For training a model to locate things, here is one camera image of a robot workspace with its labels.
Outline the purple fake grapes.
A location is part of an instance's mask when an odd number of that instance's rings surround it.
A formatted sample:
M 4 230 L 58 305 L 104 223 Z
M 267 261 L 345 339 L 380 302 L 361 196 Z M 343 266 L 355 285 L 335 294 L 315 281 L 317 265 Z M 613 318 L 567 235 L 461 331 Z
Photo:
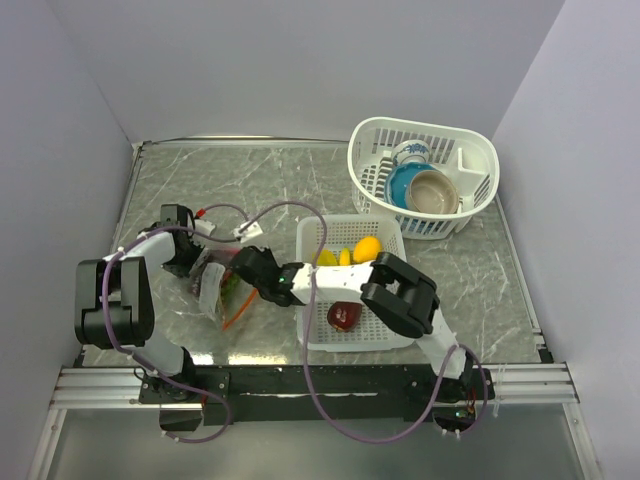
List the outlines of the purple fake grapes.
M 189 292 L 195 297 L 198 297 L 200 295 L 201 282 L 202 282 L 202 279 L 200 277 L 196 277 L 190 282 Z

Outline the clear zip top bag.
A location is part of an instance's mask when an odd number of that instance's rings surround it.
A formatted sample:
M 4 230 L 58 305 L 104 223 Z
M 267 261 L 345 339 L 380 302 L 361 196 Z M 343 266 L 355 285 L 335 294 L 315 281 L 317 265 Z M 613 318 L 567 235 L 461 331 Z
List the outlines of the clear zip top bag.
M 254 287 L 234 274 L 231 269 L 227 270 L 224 266 L 212 261 L 212 251 L 219 249 L 239 248 L 205 248 L 189 273 L 189 281 L 191 282 L 196 277 L 202 279 L 200 295 L 198 297 L 194 296 L 199 310 L 218 325 L 222 331 L 226 331 L 249 310 L 251 304 L 257 298 L 258 292 Z M 240 282 L 229 302 L 222 305 L 220 302 L 220 284 L 223 279 L 230 275 L 238 276 Z

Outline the white perforated rectangular basket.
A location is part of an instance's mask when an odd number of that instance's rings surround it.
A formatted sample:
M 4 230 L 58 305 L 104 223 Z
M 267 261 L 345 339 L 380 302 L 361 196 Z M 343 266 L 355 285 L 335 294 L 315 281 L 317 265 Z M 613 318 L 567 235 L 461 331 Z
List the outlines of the white perforated rectangular basket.
M 380 215 L 340 214 L 327 215 L 326 227 L 315 216 L 302 219 L 296 232 L 296 259 L 310 262 L 316 254 L 322 235 L 326 234 L 323 248 L 335 255 L 345 248 L 354 249 L 365 237 L 373 236 L 382 244 L 383 250 L 400 259 L 406 258 L 404 241 L 396 221 Z M 362 309 L 360 320 L 350 332 L 339 332 L 329 325 L 327 314 L 332 302 L 321 287 L 315 309 L 296 309 L 297 336 L 304 339 L 304 324 L 309 314 L 313 315 L 308 348 L 331 353 L 386 351 L 404 348 L 412 340 L 394 333 L 369 308 Z

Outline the yellow fake banana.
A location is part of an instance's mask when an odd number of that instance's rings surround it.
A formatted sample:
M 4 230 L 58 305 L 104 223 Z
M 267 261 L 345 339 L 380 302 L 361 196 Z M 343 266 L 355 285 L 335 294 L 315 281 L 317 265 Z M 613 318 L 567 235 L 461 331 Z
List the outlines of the yellow fake banana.
M 339 255 L 340 266 L 350 266 L 352 264 L 351 251 L 349 248 L 343 248 Z

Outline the red fake apple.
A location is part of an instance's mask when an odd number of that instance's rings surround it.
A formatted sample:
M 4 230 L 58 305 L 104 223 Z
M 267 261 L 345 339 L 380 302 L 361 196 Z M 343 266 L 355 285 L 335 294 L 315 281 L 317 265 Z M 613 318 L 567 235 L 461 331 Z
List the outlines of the red fake apple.
M 336 302 L 328 310 L 328 324 L 338 332 L 351 332 L 359 324 L 362 305 L 353 302 Z

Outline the yellow fake lemon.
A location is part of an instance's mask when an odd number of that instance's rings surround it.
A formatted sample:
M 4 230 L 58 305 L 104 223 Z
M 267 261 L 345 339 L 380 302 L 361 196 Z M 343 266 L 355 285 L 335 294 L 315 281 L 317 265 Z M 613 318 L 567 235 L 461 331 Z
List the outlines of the yellow fake lemon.
M 373 261 L 382 250 L 382 243 L 375 236 L 367 236 L 365 238 L 362 238 L 353 249 L 353 262 L 361 264 Z

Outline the red fake pepper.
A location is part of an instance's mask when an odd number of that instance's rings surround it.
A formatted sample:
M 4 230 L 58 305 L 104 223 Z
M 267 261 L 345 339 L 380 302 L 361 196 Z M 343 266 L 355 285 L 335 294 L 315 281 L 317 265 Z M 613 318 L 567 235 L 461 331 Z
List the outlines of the red fake pepper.
M 219 249 L 211 253 L 212 261 L 224 266 L 227 270 L 231 268 L 233 258 L 239 253 L 239 249 Z

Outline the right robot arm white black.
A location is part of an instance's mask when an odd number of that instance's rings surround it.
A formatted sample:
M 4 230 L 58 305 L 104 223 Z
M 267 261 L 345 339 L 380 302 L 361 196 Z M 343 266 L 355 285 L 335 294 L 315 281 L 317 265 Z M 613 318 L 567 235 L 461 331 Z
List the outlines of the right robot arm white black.
M 306 327 L 320 302 L 367 307 L 392 332 L 416 341 L 438 378 L 438 401 L 470 396 L 473 361 L 444 319 L 435 281 L 396 255 L 381 252 L 351 266 L 280 265 L 270 249 L 249 246 L 234 256 L 231 270 L 264 300 L 303 307 Z

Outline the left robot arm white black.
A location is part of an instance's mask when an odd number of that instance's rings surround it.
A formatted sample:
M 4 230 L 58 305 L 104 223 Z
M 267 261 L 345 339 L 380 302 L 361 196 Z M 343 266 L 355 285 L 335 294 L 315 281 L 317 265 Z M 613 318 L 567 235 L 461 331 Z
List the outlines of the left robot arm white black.
M 108 257 L 81 261 L 76 267 L 74 331 L 83 345 L 114 348 L 104 316 L 111 320 L 114 338 L 145 372 L 144 382 L 157 394 L 184 402 L 195 396 L 199 378 L 189 352 L 155 329 L 150 277 L 159 269 L 186 278 L 203 251 L 193 239 L 196 227 L 191 209 L 165 204 L 160 218 L 142 230 L 161 232 L 142 240 L 118 258 L 104 278 Z

